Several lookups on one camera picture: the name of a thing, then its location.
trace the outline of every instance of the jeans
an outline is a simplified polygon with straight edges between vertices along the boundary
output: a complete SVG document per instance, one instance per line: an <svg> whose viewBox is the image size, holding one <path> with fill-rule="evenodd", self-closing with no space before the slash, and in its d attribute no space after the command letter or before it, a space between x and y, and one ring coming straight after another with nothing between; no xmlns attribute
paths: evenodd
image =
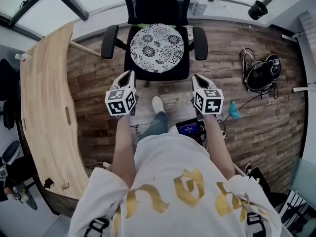
<svg viewBox="0 0 316 237"><path fill-rule="evenodd" d="M150 135L159 135L168 132L168 120L166 113L159 112L148 129L140 136L139 141Z"/></svg>

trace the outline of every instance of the floral seat cushion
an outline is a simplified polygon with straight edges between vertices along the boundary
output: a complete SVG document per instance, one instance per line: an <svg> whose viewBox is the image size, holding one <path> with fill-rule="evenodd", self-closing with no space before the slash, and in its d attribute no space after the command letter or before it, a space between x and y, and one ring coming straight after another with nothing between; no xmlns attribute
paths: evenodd
<svg viewBox="0 0 316 237"><path fill-rule="evenodd" d="M184 43L171 26L152 24L141 29L132 39L130 54L136 65L145 71L163 73L182 59Z"/></svg>

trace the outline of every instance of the wooden floor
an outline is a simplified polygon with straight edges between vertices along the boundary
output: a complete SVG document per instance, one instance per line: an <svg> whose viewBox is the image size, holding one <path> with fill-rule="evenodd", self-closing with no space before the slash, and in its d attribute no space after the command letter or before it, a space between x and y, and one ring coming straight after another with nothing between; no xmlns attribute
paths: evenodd
<svg viewBox="0 0 316 237"><path fill-rule="evenodd" d="M143 81L137 81L137 95L140 97L136 116L132 124L139 124L143 133L155 113L151 106L152 98L159 95L165 105L169 125L194 118L195 111L190 103L192 74L200 74L214 81L224 93L223 119L228 116L228 107L232 100L238 106L256 96L247 92L242 84L239 52L242 45L250 47L256 54L256 60L264 60L270 54L276 54L281 61L282 72L277 87L279 97L273 93L257 98L241 110L240 119L228 119L226 144L233 162L243 168L248 162L259 167L273 192L286 192L291 168L299 154L304 126L304 96L302 92L293 93L293 87L303 86L301 67L297 50L293 43L283 41L280 33L246 24L195 20L190 24L203 27L208 39L208 59L195 61L190 76L184 81L151 82L149 88L143 87ZM119 30L118 37L126 40L129 28ZM100 52L102 36L81 42ZM116 119L112 118L105 106L105 92L113 80L123 72L125 52L116 48L111 60L102 60L75 49L68 53L68 83L75 102L79 147L83 161L112 162L115 146ZM138 137L133 128L133 141ZM101 164L87 165L87 170ZM77 201L45 191L52 207L71 216Z"/></svg>

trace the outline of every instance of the white t-shirt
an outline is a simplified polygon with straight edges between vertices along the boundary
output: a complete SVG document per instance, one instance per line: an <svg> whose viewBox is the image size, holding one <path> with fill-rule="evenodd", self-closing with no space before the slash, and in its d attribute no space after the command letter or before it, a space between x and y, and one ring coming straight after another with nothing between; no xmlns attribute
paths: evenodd
<svg viewBox="0 0 316 237"><path fill-rule="evenodd" d="M267 236L280 236L280 218L257 182L240 175L227 181L193 139L148 136L134 158L131 189L115 174L94 169L72 217L70 237L84 236L90 222L104 216L110 225L102 236L244 237L247 212L261 215Z"/></svg>

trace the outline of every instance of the curved wooden desk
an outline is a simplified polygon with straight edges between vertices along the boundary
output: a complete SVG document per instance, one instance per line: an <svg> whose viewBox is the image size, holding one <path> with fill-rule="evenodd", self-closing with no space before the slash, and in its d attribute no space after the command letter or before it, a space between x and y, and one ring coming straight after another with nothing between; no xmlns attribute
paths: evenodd
<svg viewBox="0 0 316 237"><path fill-rule="evenodd" d="M80 199L88 176L78 147L78 124L67 83L67 51L72 46L100 54L70 42L74 24L67 24L42 39L21 61L22 125L39 179L50 178L54 193Z"/></svg>

